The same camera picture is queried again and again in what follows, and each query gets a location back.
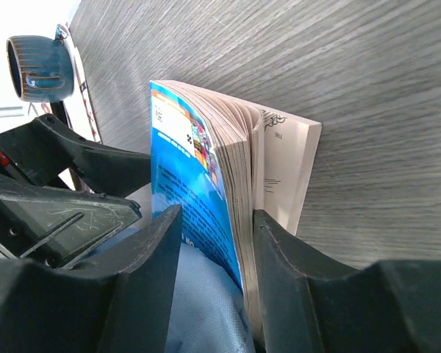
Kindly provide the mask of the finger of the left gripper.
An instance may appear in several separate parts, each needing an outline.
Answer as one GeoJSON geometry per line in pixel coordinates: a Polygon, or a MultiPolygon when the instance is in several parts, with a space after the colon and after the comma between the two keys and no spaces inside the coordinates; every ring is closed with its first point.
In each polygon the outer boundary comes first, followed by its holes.
{"type": "Polygon", "coordinates": [[[92,191],[121,198],[151,181],[148,154],[87,140],[52,114],[0,133],[0,162],[40,187],[71,169],[92,191]]]}
{"type": "Polygon", "coordinates": [[[128,199],[38,187],[0,174],[0,258],[73,268],[141,216],[128,199]]]}

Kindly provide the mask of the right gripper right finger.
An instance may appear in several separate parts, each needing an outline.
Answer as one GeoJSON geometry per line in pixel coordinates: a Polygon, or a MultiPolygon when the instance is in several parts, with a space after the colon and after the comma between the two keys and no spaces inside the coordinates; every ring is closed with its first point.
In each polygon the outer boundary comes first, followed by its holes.
{"type": "Polygon", "coordinates": [[[441,352],[441,260],[358,270],[254,213],[267,352],[441,352]]]}

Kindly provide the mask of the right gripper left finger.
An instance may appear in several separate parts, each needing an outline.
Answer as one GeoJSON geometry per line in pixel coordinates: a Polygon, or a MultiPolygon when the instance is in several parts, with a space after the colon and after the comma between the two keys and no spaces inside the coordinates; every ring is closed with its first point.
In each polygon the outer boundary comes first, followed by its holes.
{"type": "Polygon", "coordinates": [[[0,259],[0,352],[162,352],[182,209],[73,270],[0,259]]]}

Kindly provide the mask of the blue fabric backpack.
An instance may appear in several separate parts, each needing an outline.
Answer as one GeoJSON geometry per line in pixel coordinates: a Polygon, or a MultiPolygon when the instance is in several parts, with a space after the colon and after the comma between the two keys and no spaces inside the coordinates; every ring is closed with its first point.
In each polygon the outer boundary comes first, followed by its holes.
{"type": "Polygon", "coordinates": [[[123,232],[90,261],[124,264],[100,352],[254,352],[243,295],[229,275],[169,229],[123,232]]]}

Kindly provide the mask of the blue paperback book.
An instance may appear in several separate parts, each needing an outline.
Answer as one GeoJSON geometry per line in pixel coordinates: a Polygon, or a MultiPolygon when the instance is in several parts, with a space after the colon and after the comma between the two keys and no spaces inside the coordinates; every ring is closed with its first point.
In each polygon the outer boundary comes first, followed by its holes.
{"type": "Polygon", "coordinates": [[[253,214],[295,234],[320,122],[175,80],[150,83],[152,213],[183,207],[182,241],[222,266],[263,336],[253,214]]]}

